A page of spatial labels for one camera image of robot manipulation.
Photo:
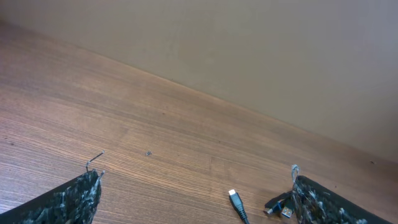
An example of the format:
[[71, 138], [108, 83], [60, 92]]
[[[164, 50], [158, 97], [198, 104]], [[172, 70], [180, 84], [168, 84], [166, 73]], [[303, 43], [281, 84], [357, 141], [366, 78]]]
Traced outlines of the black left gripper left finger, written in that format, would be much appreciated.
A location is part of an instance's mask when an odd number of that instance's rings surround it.
[[105, 171], [89, 170], [74, 179], [1, 214], [1, 223], [92, 223], [101, 198]]

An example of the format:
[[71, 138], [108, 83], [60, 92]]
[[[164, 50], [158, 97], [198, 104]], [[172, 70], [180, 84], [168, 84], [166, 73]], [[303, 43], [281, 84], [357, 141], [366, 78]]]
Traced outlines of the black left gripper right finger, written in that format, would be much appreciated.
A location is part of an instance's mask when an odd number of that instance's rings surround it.
[[359, 207], [342, 196], [299, 174], [292, 166], [290, 201], [299, 223], [383, 224], [388, 221]]

